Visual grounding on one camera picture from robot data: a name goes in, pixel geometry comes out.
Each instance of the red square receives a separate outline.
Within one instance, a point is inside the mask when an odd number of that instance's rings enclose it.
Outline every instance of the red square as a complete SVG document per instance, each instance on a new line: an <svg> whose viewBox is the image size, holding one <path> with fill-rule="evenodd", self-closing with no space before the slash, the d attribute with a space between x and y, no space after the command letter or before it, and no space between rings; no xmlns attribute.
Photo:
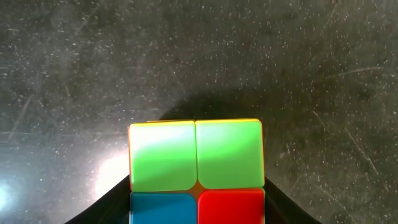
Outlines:
<svg viewBox="0 0 398 224"><path fill-rule="evenodd" d="M264 224L262 189L206 190L198 200L198 224Z"/></svg>

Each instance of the green tile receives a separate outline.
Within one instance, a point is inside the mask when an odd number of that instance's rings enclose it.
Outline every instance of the green tile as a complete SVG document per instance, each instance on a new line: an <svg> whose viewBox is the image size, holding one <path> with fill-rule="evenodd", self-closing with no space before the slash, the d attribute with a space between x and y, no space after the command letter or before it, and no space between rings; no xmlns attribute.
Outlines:
<svg viewBox="0 0 398 224"><path fill-rule="evenodd" d="M132 124L133 192L188 190L197 181L194 121Z"/></svg>
<svg viewBox="0 0 398 224"><path fill-rule="evenodd" d="M196 121L198 179L207 189L262 187L261 122L256 119Z"/></svg>

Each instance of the blue square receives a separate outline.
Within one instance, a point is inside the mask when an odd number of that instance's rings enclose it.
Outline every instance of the blue square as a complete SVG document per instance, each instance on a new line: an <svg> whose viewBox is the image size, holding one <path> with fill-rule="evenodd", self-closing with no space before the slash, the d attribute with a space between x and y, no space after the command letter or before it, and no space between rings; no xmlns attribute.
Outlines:
<svg viewBox="0 0 398 224"><path fill-rule="evenodd" d="M197 204L190 194L131 194L130 224L196 224Z"/></svg>

